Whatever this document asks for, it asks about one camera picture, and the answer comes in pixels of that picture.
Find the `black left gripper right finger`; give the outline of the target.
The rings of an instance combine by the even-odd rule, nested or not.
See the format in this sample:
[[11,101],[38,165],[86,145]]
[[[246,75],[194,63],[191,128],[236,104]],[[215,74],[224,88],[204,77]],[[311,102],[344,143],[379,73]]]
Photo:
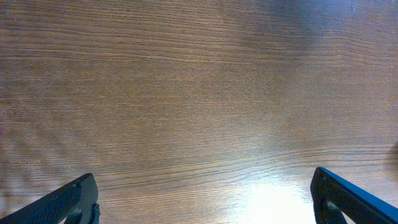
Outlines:
[[324,167],[315,169],[310,191],[317,224],[397,224],[397,208],[377,198]]

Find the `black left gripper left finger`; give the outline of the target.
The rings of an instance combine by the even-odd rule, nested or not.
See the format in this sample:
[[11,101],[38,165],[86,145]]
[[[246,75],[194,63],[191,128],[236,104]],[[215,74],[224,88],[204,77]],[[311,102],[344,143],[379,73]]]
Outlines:
[[84,174],[1,219],[1,224],[98,224],[100,206],[94,175]]

